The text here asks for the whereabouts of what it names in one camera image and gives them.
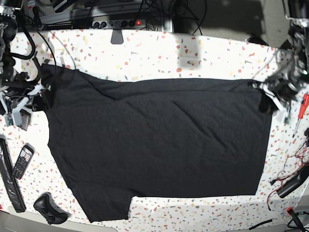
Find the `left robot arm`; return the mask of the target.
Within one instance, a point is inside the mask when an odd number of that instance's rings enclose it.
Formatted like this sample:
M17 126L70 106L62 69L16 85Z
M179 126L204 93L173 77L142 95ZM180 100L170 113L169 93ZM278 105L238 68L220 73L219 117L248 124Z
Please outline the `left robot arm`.
M269 111L275 113L280 123L289 121L292 101L297 101L297 94L309 85L309 2L284 0L282 4L290 21L291 58L264 82L253 84L272 100Z

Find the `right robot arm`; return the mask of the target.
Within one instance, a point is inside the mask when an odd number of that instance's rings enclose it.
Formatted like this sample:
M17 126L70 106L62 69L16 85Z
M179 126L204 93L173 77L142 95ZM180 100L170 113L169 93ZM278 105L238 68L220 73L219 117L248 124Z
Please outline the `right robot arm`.
M30 113L25 109L37 110L34 99L46 90L41 84L41 65L36 58L36 45L26 29L26 22L20 13L22 2L0 2L0 115L6 126L16 126L27 130L30 124ZM30 53L21 55L11 52L10 43L17 30L21 29L30 44ZM32 59L38 74L29 80L27 72L18 72L14 68L15 59Z

